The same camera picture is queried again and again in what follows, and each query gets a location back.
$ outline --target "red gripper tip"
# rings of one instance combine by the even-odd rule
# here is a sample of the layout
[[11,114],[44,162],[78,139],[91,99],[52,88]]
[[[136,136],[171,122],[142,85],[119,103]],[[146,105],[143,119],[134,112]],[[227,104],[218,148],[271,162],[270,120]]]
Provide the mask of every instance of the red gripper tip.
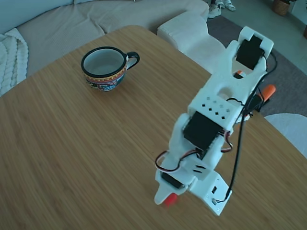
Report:
[[165,199],[164,204],[168,207],[170,205],[173,205],[176,202],[176,200],[177,200],[177,194],[172,193]]

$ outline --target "mug rim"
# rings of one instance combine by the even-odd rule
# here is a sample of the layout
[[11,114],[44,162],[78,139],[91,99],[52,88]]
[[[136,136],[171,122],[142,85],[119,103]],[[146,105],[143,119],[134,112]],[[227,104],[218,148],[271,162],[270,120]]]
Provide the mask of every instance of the mug rim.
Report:
[[[85,59],[86,59],[91,53],[93,53],[93,52],[95,52],[95,51],[97,51],[97,50],[101,50],[101,49],[113,49],[113,50],[115,50],[115,51],[118,51],[118,52],[123,56],[123,58],[124,58],[123,64],[122,64],[117,70],[115,70],[115,71],[113,71],[113,72],[111,72],[111,73],[108,73],[108,74],[99,74],[99,75],[97,75],[97,74],[93,74],[93,73],[88,72],[88,71],[84,68],[84,61],[85,61]],[[83,56],[83,58],[82,58],[82,60],[81,60],[81,69],[82,69],[82,71],[83,71],[86,75],[88,75],[88,76],[90,76],[90,77],[92,77],[92,78],[107,78],[107,77],[110,77],[110,76],[112,76],[112,75],[114,75],[114,74],[117,74],[118,72],[120,72],[120,71],[125,67],[125,65],[126,65],[126,63],[127,63],[126,57],[127,57],[127,54],[125,54],[123,51],[121,51],[121,50],[118,49],[118,48],[115,48],[115,47],[112,47],[112,46],[101,46],[101,47],[98,47],[98,48],[95,48],[95,49],[90,50],[89,52],[87,52],[87,53]]]

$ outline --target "black mug handle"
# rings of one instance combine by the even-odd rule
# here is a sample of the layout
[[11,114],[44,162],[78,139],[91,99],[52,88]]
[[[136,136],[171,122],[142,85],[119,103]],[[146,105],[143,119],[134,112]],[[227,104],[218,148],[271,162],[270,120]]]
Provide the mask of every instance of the black mug handle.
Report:
[[140,61],[140,55],[137,52],[128,52],[127,57],[127,69],[134,67]]

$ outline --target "mug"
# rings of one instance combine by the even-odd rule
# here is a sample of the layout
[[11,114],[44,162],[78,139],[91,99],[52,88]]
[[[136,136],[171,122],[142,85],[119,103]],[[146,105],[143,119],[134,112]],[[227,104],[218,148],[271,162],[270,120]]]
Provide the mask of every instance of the mug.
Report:
[[110,46],[89,51],[82,58],[81,68],[86,82],[101,91],[115,89],[124,79],[126,71],[140,61],[136,52],[124,53]]

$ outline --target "shoe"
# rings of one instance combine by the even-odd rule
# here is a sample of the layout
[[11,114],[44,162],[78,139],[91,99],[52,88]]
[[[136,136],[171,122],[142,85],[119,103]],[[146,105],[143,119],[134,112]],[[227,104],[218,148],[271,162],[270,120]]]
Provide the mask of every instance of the shoe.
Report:
[[223,3],[223,0],[216,0],[216,1],[215,1],[215,5],[221,6],[221,8],[225,8],[225,5],[224,5],[224,3]]
[[231,0],[223,0],[223,4],[225,5],[225,7],[230,10],[230,11],[235,11],[236,8],[235,6],[232,4]]
[[220,16],[221,14],[222,14],[221,5],[219,5],[219,6],[217,6],[215,4],[210,5],[208,18],[215,18],[217,16]]

